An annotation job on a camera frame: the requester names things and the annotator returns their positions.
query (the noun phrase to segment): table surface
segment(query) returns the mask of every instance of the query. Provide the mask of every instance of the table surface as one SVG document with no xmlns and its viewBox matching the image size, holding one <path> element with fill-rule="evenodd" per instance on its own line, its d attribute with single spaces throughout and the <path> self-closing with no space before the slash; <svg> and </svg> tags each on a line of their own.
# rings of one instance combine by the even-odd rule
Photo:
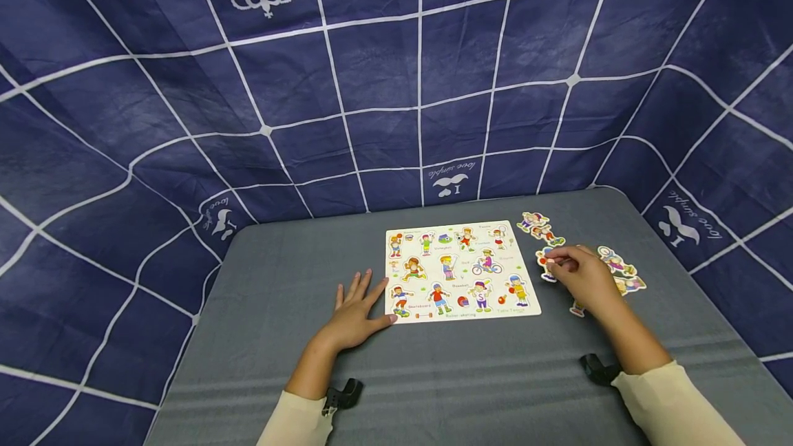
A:
<svg viewBox="0 0 793 446">
<path fill-rule="evenodd" d="M 579 357 L 613 353 L 591 317 L 569 314 L 563 286 L 539 278 L 543 243 L 514 226 L 523 211 L 636 265 L 648 288 L 627 301 L 706 398 L 747 445 L 790 444 L 793 401 L 626 197 L 596 189 L 245 228 L 147 445 L 254 445 L 335 286 L 356 270 L 384 274 L 387 230 L 496 220 L 513 224 L 542 315 L 395 326 L 343 353 L 333 385 L 366 387 L 335 415 L 328 444 L 648 444 L 619 393 L 584 377 Z"/>
</svg>

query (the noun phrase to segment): puzzle board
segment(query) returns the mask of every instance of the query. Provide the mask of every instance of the puzzle board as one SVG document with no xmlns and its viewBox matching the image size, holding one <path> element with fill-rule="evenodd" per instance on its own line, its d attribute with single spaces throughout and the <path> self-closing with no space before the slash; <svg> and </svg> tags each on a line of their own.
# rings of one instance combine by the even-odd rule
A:
<svg viewBox="0 0 793 446">
<path fill-rule="evenodd" d="M 386 231 L 385 272 L 397 324 L 541 312 L 507 220 Z"/>
</svg>

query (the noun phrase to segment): blue backdrop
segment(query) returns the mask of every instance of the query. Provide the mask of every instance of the blue backdrop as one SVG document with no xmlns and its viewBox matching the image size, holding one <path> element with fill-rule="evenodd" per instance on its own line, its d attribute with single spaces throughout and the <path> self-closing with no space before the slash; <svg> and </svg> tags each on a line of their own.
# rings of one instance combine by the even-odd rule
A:
<svg viewBox="0 0 793 446">
<path fill-rule="evenodd" d="M 139 445 L 245 226 L 591 186 L 627 194 L 793 390 L 790 0 L 0 18 L 4 444 Z"/>
</svg>

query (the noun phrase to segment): finger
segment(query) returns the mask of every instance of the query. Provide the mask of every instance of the finger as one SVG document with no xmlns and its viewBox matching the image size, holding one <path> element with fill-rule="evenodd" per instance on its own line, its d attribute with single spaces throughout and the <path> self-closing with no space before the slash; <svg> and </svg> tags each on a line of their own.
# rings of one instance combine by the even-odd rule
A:
<svg viewBox="0 0 793 446">
<path fill-rule="evenodd" d="M 336 306 L 333 310 L 338 310 L 340 306 L 344 303 L 344 285 L 339 283 L 338 288 L 336 288 Z"/>
<path fill-rule="evenodd" d="M 363 296 L 366 294 L 366 290 L 369 289 L 369 282 L 372 280 L 372 269 L 367 268 L 366 274 L 363 275 L 361 278 L 361 283 L 358 285 L 358 288 L 355 290 L 355 296 L 353 296 L 354 300 L 362 300 Z"/>
<path fill-rule="evenodd" d="M 567 263 L 568 264 L 572 264 L 574 262 L 575 262 L 575 260 L 571 259 L 571 260 L 568 260 Z M 577 262 L 575 262 L 575 263 L 577 264 L 577 265 L 575 265 L 576 269 L 575 270 L 568 270 L 568 268 L 572 268 L 572 266 L 568 266 L 566 264 L 565 265 L 559 265 L 559 263 L 557 262 L 557 259 L 549 258 L 548 259 L 548 263 L 547 263 L 548 272 L 550 272 L 550 275 L 553 275 L 553 277 L 555 277 L 560 282 L 562 282 L 562 284 L 567 285 L 567 283 L 571 279 L 574 279 L 575 276 L 577 275 L 578 263 Z"/>
<path fill-rule="evenodd" d="M 578 248 L 581 248 L 582 250 L 584 250 L 584 252 L 589 253 L 593 257 L 600 258 L 600 255 L 598 255 L 597 253 L 593 252 L 593 249 L 591 249 L 588 246 L 586 246 L 586 244 L 576 244 L 575 246 L 577 246 Z"/>
<path fill-rule="evenodd" d="M 344 301 L 350 301 L 353 296 L 355 296 L 355 290 L 358 289 L 358 284 L 361 282 L 361 273 L 355 273 L 352 276 L 352 282 L 350 283 L 350 289 L 348 289 L 348 295 L 345 296 Z"/>
<path fill-rule="evenodd" d="M 559 246 L 546 253 L 546 258 L 549 259 L 559 259 L 564 257 L 572 258 L 577 260 L 578 263 L 581 263 L 585 259 L 596 256 L 591 252 L 591 250 L 586 247 L 582 248 L 581 246 Z"/>
<path fill-rule="evenodd" d="M 385 291 L 385 287 L 388 285 L 388 278 L 384 277 L 377 285 L 372 289 L 369 295 L 366 295 L 366 299 L 364 299 L 366 306 L 371 307 L 380 298 L 380 295 L 383 294 Z"/>
<path fill-rule="evenodd" d="M 373 335 L 377 331 L 382 331 L 388 326 L 393 326 L 393 323 L 396 322 L 398 317 L 395 314 L 388 314 L 383 315 L 382 317 L 377 317 L 377 319 L 372 319 L 369 321 L 370 332 L 369 335 Z"/>
</svg>

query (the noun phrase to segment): cartoon child figure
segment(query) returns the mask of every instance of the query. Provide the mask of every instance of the cartoon child figure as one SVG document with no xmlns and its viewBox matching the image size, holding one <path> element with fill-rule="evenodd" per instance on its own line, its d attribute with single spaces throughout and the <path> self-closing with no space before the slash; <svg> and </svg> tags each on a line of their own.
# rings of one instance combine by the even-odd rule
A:
<svg viewBox="0 0 793 446">
<path fill-rule="evenodd" d="M 517 306 L 528 306 L 529 299 L 526 295 L 526 289 L 523 286 L 526 283 L 520 278 L 517 274 L 512 274 L 509 276 L 509 283 L 505 283 L 505 285 L 509 288 L 509 292 L 515 294 L 518 297 Z"/>
<path fill-rule="evenodd" d="M 543 216 L 541 213 L 523 212 L 523 221 L 518 222 L 518 227 L 520 227 L 524 233 L 530 233 L 531 228 L 544 226 L 548 223 L 548 221 L 549 218 Z"/>
<path fill-rule="evenodd" d="M 488 273 L 492 273 L 494 271 L 494 252 L 490 248 L 485 248 L 482 250 L 482 255 L 484 257 L 479 259 L 480 265 Z"/>
<path fill-rule="evenodd" d="M 550 231 L 550 224 L 532 227 L 531 236 L 538 240 L 544 240 L 550 246 L 562 246 L 565 241 L 563 237 L 553 235 L 553 231 Z"/>
<path fill-rule="evenodd" d="M 423 234 L 421 237 L 421 248 L 422 248 L 422 256 L 427 257 L 430 254 L 430 246 L 432 244 L 432 240 L 435 238 L 433 233 Z"/>
<path fill-rule="evenodd" d="M 642 278 L 639 277 L 638 275 L 633 275 L 628 278 L 621 278 L 615 276 L 614 280 L 615 283 L 617 283 L 617 288 L 620 288 L 620 284 L 623 285 L 623 289 L 625 290 L 623 296 L 627 295 L 628 293 L 636 293 L 636 291 L 638 290 L 643 290 L 647 288 L 647 284 L 645 284 Z"/>
<path fill-rule="evenodd" d="M 622 260 L 622 257 L 617 255 L 617 253 L 611 248 L 607 246 L 599 246 L 597 248 L 597 253 L 600 254 L 600 259 L 603 260 L 606 265 L 609 265 L 612 273 L 615 273 L 617 270 L 625 270 L 625 264 Z"/>
<path fill-rule="evenodd" d="M 403 283 L 407 283 L 410 278 L 427 279 L 427 274 L 424 274 L 424 268 L 419 264 L 419 259 L 416 257 L 408 258 L 405 263 L 405 269 L 408 271 L 405 277 L 402 278 Z"/>
<path fill-rule="evenodd" d="M 504 230 L 503 226 L 498 226 L 497 228 L 495 228 L 495 230 L 487 232 L 487 234 L 489 234 L 490 236 L 494 237 L 494 242 L 496 243 L 496 248 L 497 249 L 500 249 L 500 250 L 505 250 L 506 249 L 504 247 L 505 230 Z"/>
<path fill-rule="evenodd" d="M 427 299 L 432 300 L 435 302 L 435 308 L 438 309 L 438 315 L 443 315 L 443 311 L 450 312 L 451 307 L 449 304 L 445 302 L 443 299 L 444 296 L 451 296 L 450 293 L 443 290 L 443 287 L 439 283 L 435 283 L 432 285 L 432 293 L 427 297 Z"/>
<path fill-rule="evenodd" d="M 443 255 L 441 258 L 441 268 L 443 269 L 443 275 L 445 276 L 445 280 L 447 281 L 454 281 L 454 263 L 457 260 L 456 255 Z"/>
<path fill-rule="evenodd" d="M 401 317 L 408 317 L 410 312 L 405 310 L 405 305 L 408 304 L 408 296 L 412 296 L 413 291 L 402 290 L 402 286 L 393 286 L 391 288 L 391 298 L 396 300 L 394 305 L 394 313 Z"/>
<path fill-rule="evenodd" d="M 534 254 L 534 255 L 537 256 L 537 265 L 542 267 L 542 270 L 543 270 L 543 272 L 540 275 L 540 277 L 543 280 L 548 281 L 549 283 L 555 283 L 556 282 L 556 278 L 553 277 L 553 275 L 550 273 L 550 270 L 548 270 L 548 259 L 546 258 L 546 254 L 549 251 L 551 251 L 552 249 L 553 248 L 547 246 L 547 247 L 544 247 L 542 250 L 539 250 L 536 254 Z"/>
<path fill-rule="evenodd" d="M 389 243 L 391 243 L 391 258 L 402 257 L 402 235 L 392 236 Z"/>
<path fill-rule="evenodd" d="M 460 242 L 460 249 L 461 250 L 464 250 L 465 248 L 468 248 L 469 252 L 473 252 L 474 251 L 474 249 L 471 248 L 471 240 L 475 240 L 476 236 L 474 236 L 474 234 L 471 234 L 471 228 L 470 227 L 464 227 L 463 228 L 463 234 L 458 233 L 457 234 L 457 239 Z"/>
<path fill-rule="evenodd" d="M 490 289 L 487 288 L 485 284 L 488 284 L 490 279 L 484 279 L 480 281 L 476 281 L 474 283 L 474 287 L 468 290 L 468 293 L 474 296 L 476 300 L 476 311 L 481 312 L 484 310 L 485 312 L 489 312 L 492 309 L 487 306 L 487 296 L 490 296 Z"/>
<path fill-rule="evenodd" d="M 570 307 L 570 313 L 576 317 L 584 318 L 584 307 L 578 301 L 573 300 L 573 306 Z"/>
</svg>

